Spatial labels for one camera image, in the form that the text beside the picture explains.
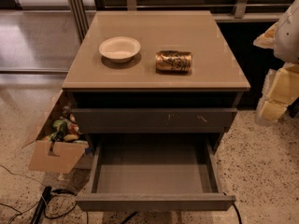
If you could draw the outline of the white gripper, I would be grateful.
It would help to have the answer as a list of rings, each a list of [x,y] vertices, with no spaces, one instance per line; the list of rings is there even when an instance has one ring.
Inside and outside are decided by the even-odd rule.
[[[262,49],[272,49],[277,26],[277,23],[271,25],[253,41],[253,45]],[[257,104],[255,122],[259,125],[275,124],[298,97],[299,65],[284,63],[277,71],[270,69],[265,76],[262,97]]]

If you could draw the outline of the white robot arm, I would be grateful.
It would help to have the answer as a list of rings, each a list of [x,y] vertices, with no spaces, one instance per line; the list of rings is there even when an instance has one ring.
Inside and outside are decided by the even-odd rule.
[[[280,19],[253,41],[253,45],[273,50],[274,56],[284,62],[277,71],[268,71],[256,108],[255,121],[270,126],[299,98],[299,0],[294,0]]]

